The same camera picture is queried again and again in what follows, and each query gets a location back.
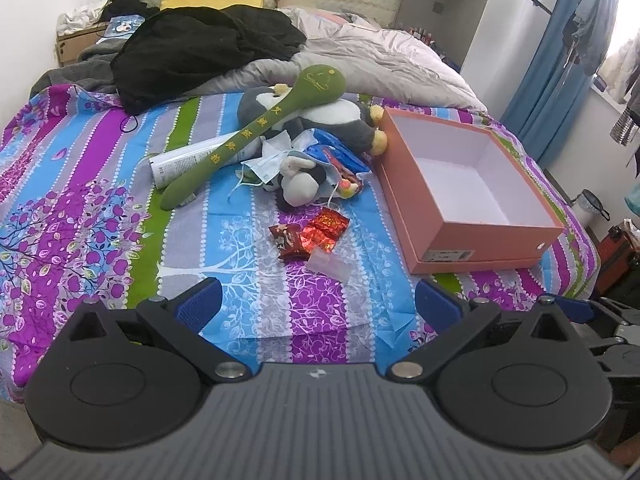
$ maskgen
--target penguin plush toy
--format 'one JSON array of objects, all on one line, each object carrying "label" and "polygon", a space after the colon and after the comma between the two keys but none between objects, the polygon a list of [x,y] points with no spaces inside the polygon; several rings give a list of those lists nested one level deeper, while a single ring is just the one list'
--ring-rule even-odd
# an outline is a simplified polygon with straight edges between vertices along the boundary
[{"label": "penguin plush toy", "polygon": [[[240,127],[243,128],[266,110],[276,106],[289,90],[287,85],[276,85],[273,88],[261,86],[247,90],[238,105]],[[378,105],[369,107],[347,99],[338,99],[327,105],[304,108],[283,117],[263,135],[270,139],[286,130],[293,140],[305,130],[319,128],[337,137],[353,153],[376,156],[386,150],[386,133],[376,128],[383,111]]]},{"label": "penguin plush toy", "polygon": [[326,180],[326,171],[320,164],[297,156],[287,156],[280,164],[280,174],[265,186],[276,193],[276,206],[283,212],[311,204]]}]

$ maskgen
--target blue curtain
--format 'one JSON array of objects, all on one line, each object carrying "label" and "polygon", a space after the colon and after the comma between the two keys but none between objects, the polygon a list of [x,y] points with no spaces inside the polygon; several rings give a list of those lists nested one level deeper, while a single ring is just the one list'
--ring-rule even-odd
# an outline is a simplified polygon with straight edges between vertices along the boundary
[{"label": "blue curtain", "polygon": [[579,0],[558,0],[529,70],[500,122],[543,168],[560,152],[591,85],[581,66],[564,64],[562,31]]}]

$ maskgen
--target pink box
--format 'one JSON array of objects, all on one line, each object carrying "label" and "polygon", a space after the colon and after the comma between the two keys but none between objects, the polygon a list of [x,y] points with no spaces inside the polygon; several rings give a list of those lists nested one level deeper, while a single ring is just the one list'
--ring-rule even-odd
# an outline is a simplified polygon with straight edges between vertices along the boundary
[{"label": "pink box", "polygon": [[376,164],[409,272],[531,267],[563,229],[491,131],[386,108]]}]

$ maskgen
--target plastic packaging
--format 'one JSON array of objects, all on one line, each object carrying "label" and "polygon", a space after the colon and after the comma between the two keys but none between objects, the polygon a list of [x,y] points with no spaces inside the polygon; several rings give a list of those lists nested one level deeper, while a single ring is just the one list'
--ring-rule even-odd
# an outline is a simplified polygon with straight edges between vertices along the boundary
[{"label": "plastic packaging", "polygon": [[625,196],[625,202],[632,213],[640,215],[640,184],[636,184],[631,192]]},{"label": "plastic packaging", "polygon": [[[231,134],[213,137],[212,139],[203,140],[196,144],[190,144],[177,150],[160,153],[149,159],[151,172],[153,174],[154,183],[158,189],[164,189],[171,184],[176,178],[181,176],[187,170],[190,170],[203,158],[213,152],[218,146],[221,146],[233,137],[236,132]],[[262,141],[260,139],[252,140],[245,148],[238,151],[238,154],[226,163],[226,166],[235,164],[242,160],[253,158],[260,150]]]},{"label": "plastic packaging", "polygon": [[329,278],[347,283],[351,277],[351,265],[342,261],[333,253],[326,253],[320,247],[314,247],[306,261],[306,268],[311,272],[320,272]]}]

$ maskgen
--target colorful bedsheet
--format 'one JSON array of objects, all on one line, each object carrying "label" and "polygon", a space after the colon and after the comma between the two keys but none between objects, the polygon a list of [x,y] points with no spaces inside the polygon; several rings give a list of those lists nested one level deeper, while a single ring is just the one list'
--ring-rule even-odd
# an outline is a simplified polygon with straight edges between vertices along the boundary
[{"label": "colorful bedsheet", "polygon": [[[239,98],[193,98],[130,118],[113,96],[55,86],[7,126],[0,147],[0,374],[14,398],[84,298],[134,307],[153,294],[174,297],[206,276],[223,283],[224,301],[202,336],[254,369],[277,361],[376,362],[383,370],[435,336],[415,312],[418,278],[404,270],[375,179],[339,205],[351,219],[335,248],[353,265],[347,285],[277,259],[268,227],[303,224],[317,207],[285,215],[262,189],[243,186],[230,195],[234,168],[213,176],[189,205],[160,210],[146,158],[237,129]],[[530,308],[545,290],[588,295],[599,266],[595,248],[515,137],[486,116],[409,108],[490,128],[566,225],[532,269],[437,280],[506,309]]]}]

